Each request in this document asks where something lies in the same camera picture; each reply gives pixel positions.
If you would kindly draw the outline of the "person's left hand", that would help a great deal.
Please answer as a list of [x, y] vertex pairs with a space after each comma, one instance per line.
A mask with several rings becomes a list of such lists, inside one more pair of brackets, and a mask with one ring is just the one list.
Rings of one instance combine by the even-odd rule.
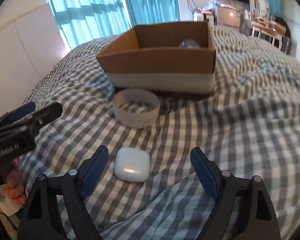
[[5, 190], [5, 194], [15, 205], [23, 206], [26, 202], [26, 195], [24, 193], [25, 187], [21, 178], [21, 172], [19, 170], [19, 158], [13, 159], [12, 164], [14, 168], [11, 169], [7, 176], [8, 188]]

